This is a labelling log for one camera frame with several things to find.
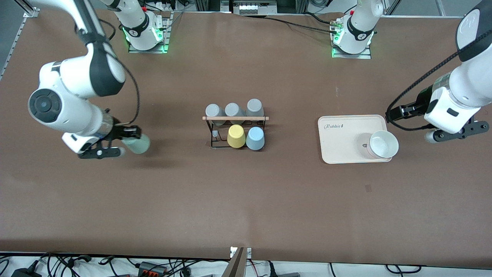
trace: brown tabletop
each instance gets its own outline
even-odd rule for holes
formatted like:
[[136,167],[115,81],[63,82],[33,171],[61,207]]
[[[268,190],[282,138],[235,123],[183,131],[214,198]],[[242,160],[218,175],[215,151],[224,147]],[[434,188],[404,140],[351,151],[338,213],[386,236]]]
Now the brown tabletop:
[[[316,126],[324,115],[383,114],[456,50],[458,23],[383,18],[372,60],[331,58],[325,33],[223,13],[186,13],[165,55],[127,54],[118,32],[112,44],[138,80],[136,123],[152,146],[80,160],[27,111],[43,64],[86,53],[68,14],[43,10],[0,82],[0,249],[227,258],[230,246],[250,246],[258,260],[490,266],[490,133],[429,144],[425,131],[389,126],[400,141],[391,162],[328,165]],[[271,119],[263,151],[210,149],[205,107],[251,98]],[[132,83],[91,101],[130,119]],[[492,120],[488,109],[477,118]]]

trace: white robot link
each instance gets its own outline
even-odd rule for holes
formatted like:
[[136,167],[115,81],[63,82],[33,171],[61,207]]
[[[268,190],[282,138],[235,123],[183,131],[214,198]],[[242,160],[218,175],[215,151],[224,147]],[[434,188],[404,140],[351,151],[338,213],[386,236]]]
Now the white robot link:
[[[91,97],[117,94],[125,82],[124,67],[89,0],[42,2],[72,16],[87,54],[43,65],[39,87],[28,101],[31,116],[47,127],[64,132],[62,140],[83,159],[122,156],[124,148],[111,146],[115,139],[121,139],[132,151],[136,148],[136,153],[145,152],[150,141],[138,126],[123,126],[109,110],[88,101]],[[108,147],[102,146],[104,140],[108,141]]]
[[374,35],[374,27],[383,14],[381,0],[357,0],[357,6],[352,15],[345,14],[337,19],[332,35],[333,44],[343,52],[359,54],[369,45]]
[[[492,0],[482,0],[461,20],[456,30],[456,46],[462,64],[438,78],[420,92],[417,100],[393,108],[406,92],[425,78],[407,88],[388,107],[388,122],[406,131],[435,129],[426,134],[429,142],[464,139],[485,133],[489,125],[473,119],[481,107],[492,103]],[[451,58],[424,76],[436,71]],[[430,124],[419,128],[402,128],[394,121],[423,115]]]
[[128,42],[140,51],[150,50],[163,40],[162,16],[144,12],[137,0],[101,0],[121,22]]

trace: yellow cup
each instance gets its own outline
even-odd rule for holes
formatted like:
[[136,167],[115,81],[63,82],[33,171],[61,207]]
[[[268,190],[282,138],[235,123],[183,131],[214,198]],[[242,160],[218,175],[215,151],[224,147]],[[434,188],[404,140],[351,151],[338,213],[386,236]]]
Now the yellow cup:
[[241,125],[232,125],[227,133],[227,143],[234,148],[241,148],[246,143],[246,135]]

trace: black wire rack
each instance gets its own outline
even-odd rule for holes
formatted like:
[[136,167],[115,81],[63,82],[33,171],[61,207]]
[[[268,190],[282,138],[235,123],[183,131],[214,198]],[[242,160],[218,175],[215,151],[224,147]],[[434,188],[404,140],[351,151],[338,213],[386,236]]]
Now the black wire rack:
[[[245,131],[251,129],[252,127],[260,127],[264,132],[265,125],[270,118],[268,116],[204,116],[202,117],[202,120],[205,120],[205,122],[207,122],[207,126],[209,126],[211,148],[232,148],[227,143],[227,132],[229,131],[229,127],[234,125],[231,121],[244,121],[242,124],[238,125],[245,128]],[[212,123],[213,120],[226,122],[220,126],[217,126]]]

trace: light blue cup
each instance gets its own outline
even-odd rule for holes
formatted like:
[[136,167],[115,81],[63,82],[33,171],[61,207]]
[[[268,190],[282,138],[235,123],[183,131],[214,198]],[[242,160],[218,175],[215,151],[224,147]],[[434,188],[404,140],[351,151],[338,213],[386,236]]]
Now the light blue cup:
[[260,127],[253,127],[249,130],[246,145],[251,150],[260,150],[263,148],[265,145],[265,135]]

